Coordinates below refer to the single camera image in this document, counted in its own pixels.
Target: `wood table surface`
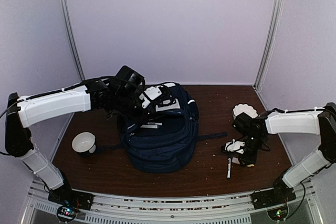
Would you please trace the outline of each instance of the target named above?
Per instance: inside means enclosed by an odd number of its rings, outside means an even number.
[[[93,133],[98,146],[120,143],[116,118],[106,120],[104,110],[74,115],[53,163],[65,172],[74,189],[144,197],[222,195],[268,188],[291,166],[279,137],[271,135],[268,142],[271,151],[259,151],[255,167],[233,164],[231,180],[227,180],[227,156],[221,153],[220,147],[240,137],[232,127],[232,109],[239,103],[248,103],[260,113],[263,105],[250,86],[184,88],[200,110],[199,135],[226,131],[228,136],[197,143],[190,163],[180,171],[168,174],[138,171],[123,149],[78,156],[71,148],[71,141],[81,132]]]

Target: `backpack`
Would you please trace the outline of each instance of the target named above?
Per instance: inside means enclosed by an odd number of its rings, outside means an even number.
[[[165,83],[176,99],[170,106],[156,105],[158,116],[136,125],[118,116],[120,140],[133,166],[147,173],[171,173],[189,163],[197,140],[226,136],[226,132],[198,137],[198,107],[177,83]]]

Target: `marker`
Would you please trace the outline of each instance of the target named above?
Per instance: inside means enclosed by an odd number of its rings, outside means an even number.
[[[228,158],[227,158],[227,180],[230,180],[230,177],[231,177],[231,155],[228,155]]]

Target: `metal corner post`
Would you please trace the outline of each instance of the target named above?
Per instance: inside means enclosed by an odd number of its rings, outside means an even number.
[[[73,60],[75,62],[75,66],[76,66],[78,75],[80,77],[80,80],[83,81],[83,80],[85,80],[85,76],[84,76],[84,71],[83,71],[82,65],[81,65],[80,60],[79,60],[78,51],[77,51],[75,38],[74,38],[74,33],[73,33],[72,27],[71,27],[67,0],[60,0],[60,1],[61,1],[63,17],[64,17],[64,21],[65,21],[66,31],[67,31],[67,37],[68,37],[68,40],[69,40],[69,45],[70,45],[72,56],[74,58]]]
[[[257,91],[259,91],[260,88],[261,88],[262,79],[264,77],[266,67],[267,67],[267,63],[268,63],[268,60],[270,58],[271,49],[272,49],[273,42],[274,42],[275,31],[276,31],[276,28],[277,28],[278,23],[279,23],[279,16],[280,16],[280,12],[281,12],[282,1],[283,0],[274,0],[272,17],[271,17],[271,22],[270,22],[270,25],[269,25],[269,30],[268,30],[267,40],[266,40],[266,44],[265,44],[265,48],[264,48],[264,53],[263,53],[263,57],[261,59],[257,79],[256,79],[256,82],[255,82],[255,85],[254,85],[254,87]]]

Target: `white wall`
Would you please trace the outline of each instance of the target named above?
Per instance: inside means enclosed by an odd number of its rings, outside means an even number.
[[[0,110],[8,95],[40,93],[79,82],[70,55],[59,0],[0,0]],[[33,141],[51,157],[68,116],[31,128]],[[0,150],[5,120],[0,120]],[[13,157],[0,156],[0,222],[14,224],[32,175]]]
[[[86,78],[253,84],[274,0],[67,0]]]
[[[306,109],[336,102],[336,0],[284,0],[261,95],[269,109]],[[284,134],[295,162],[319,137]],[[336,166],[313,178],[328,223],[335,223]]]

